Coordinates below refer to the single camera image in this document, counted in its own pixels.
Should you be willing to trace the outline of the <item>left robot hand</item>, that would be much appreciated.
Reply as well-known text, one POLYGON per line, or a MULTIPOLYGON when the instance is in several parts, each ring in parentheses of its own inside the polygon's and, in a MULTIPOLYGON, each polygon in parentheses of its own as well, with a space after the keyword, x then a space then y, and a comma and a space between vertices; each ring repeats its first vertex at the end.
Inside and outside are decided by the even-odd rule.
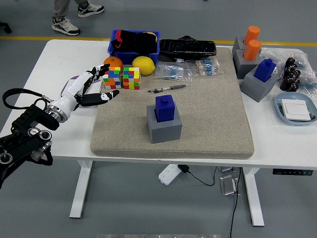
POLYGON ((83 107, 105 104, 119 94, 119 90, 107 93, 85 94, 90 85, 109 70, 109 64, 93 67, 77 77, 75 82, 63 92, 60 99, 48 104, 48 113, 59 114, 67 120, 78 105, 83 107))

